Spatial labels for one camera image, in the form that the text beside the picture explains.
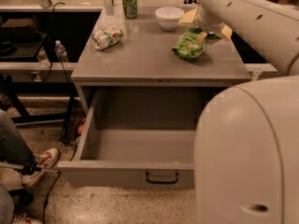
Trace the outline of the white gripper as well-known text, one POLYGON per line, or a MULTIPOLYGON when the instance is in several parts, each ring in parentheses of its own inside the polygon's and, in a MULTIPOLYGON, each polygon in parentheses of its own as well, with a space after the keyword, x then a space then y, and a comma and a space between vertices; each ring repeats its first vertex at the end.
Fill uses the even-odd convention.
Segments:
POLYGON ((224 40, 230 40, 233 33, 227 24, 203 7, 184 13, 178 21, 179 26, 194 26, 195 24, 206 32, 216 33, 216 36, 224 40))

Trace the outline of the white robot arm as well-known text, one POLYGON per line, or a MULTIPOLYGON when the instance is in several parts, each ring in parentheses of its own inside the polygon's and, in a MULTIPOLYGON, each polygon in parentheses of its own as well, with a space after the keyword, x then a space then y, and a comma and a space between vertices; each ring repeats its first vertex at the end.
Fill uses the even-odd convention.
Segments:
POLYGON ((299 13, 267 0, 199 0, 197 23, 222 22, 280 73, 206 105, 193 162, 199 224, 299 224, 299 13))

